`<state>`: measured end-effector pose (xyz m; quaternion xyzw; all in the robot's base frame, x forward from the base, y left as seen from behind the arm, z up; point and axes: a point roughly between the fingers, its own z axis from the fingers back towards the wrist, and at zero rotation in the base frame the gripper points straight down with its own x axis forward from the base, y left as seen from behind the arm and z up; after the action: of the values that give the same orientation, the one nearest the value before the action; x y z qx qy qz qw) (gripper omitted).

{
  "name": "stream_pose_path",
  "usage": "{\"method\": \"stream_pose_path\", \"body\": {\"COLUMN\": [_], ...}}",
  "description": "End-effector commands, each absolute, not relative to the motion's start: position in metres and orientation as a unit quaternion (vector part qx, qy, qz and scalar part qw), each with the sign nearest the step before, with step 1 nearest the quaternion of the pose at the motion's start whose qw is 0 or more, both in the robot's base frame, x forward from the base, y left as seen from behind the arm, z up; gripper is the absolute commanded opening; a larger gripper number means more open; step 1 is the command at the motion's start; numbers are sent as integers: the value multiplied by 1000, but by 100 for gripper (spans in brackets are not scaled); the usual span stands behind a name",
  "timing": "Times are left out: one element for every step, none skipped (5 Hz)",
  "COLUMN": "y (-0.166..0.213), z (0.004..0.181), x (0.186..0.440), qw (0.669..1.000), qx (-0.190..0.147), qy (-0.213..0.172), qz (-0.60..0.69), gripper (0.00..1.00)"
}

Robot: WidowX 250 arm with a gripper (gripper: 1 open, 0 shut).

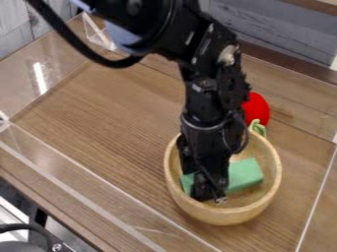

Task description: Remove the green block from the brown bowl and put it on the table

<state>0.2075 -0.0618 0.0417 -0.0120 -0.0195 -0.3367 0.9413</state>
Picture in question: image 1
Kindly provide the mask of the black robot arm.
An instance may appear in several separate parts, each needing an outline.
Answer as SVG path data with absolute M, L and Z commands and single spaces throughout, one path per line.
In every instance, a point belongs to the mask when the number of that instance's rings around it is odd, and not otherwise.
M 26 0 L 68 44 L 93 62 L 121 69 L 157 54 L 177 64 L 186 87 L 176 141 L 190 197 L 226 200 L 228 160 L 248 142 L 242 104 L 251 86 L 235 33 L 206 11 L 206 0 L 72 0 L 100 17 L 127 57 L 111 60 L 83 42 L 42 0 Z

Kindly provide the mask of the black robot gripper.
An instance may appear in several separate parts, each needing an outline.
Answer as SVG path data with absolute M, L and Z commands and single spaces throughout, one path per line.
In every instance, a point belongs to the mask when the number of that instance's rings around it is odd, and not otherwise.
M 184 175 L 192 175 L 187 195 L 196 201 L 226 201 L 228 160 L 244 149 L 248 135 L 242 109 L 230 110 L 211 125 L 192 122 L 181 116 L 176 147 Z

